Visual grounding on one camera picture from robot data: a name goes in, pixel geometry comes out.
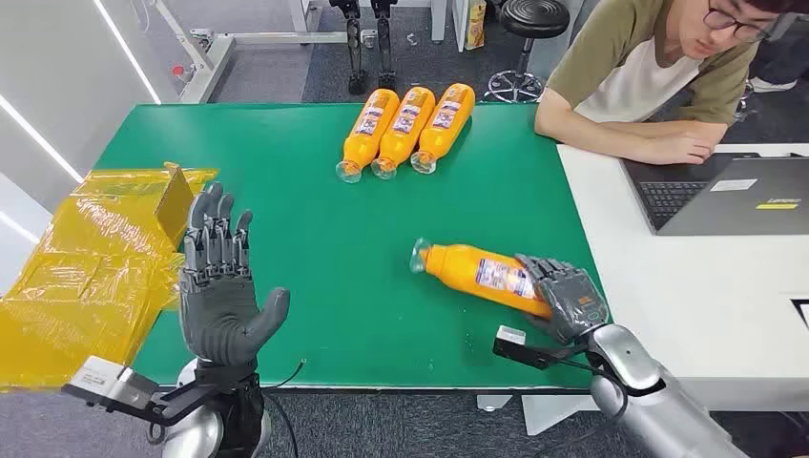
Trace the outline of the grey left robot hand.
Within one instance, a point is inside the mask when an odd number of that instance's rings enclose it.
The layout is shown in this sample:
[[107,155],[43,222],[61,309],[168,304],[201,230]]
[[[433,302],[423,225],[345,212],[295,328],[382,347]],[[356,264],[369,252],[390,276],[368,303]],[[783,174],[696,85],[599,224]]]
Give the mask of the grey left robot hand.
[[179,323],[187,348],[221,366],[254,361],[288,317],[291,292],[274,288],[258,304],[250,265],[253,213],[232,217],[235,198],[214,181],[190,206],[179,271]]

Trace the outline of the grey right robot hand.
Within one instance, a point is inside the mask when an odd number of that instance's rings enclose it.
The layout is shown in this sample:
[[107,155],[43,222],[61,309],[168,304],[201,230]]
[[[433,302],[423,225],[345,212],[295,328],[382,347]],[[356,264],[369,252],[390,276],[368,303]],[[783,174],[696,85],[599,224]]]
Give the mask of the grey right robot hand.
[[516,254],[533,289],[550,310],[548,318],[525,312],[528,323],[561,345],[581,341],[610,321],[610,309],[585,269],[566,261]]

